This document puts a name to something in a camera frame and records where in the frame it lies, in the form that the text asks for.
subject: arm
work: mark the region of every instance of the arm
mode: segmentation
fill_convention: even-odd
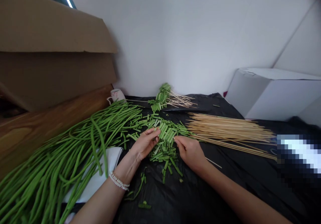
[[[158,142],[161,131],[149,129],[137,139],[131,150],[116,167],[114,174],[124,184],[129,184],[140,162],[149,154]],[[73,218],[71,224],[100,224],[112,223],[125,190],[116,186],[108,178],[95,192],[89,201]]]
[[[183,161],[206,181],[246,224],[291,224],[284,216],[243,187],[222,174],[209,163],[197,140],[175,137]]]

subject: white wall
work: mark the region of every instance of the white wall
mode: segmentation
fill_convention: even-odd
[[[73,0],[118,46],[114,84],[156,95],[224,92],[240,67],[272,67],[315,0]]]
[[[321,76],[321,0],[313,4],[274,67]],[[299,117],[321,127],[321,97]]]

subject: cardboard flap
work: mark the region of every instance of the cardboard flap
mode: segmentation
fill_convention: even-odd
[[[321,80],[321,77],[281,70],[277,68],[240,68],[243,74],[260,76],[271,80]]]
[[[102,19],[52,0],[0,0],[0,51],[116,53]]]

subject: left hand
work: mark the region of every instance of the left hand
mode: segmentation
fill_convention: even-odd
[[[140,137],[136,140],[130,152],[135,154],[140,161],[142,161],[158,143],[158,135],[161,133],[160,129],[155,131],[151,128],[141,133]]]

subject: wooden surface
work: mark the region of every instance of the wooden surface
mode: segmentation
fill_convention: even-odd
[[[46,140],[107,107],[113,89],[94,90],[55,107],[19,115],[0,123],[0,180],[28,159]]]

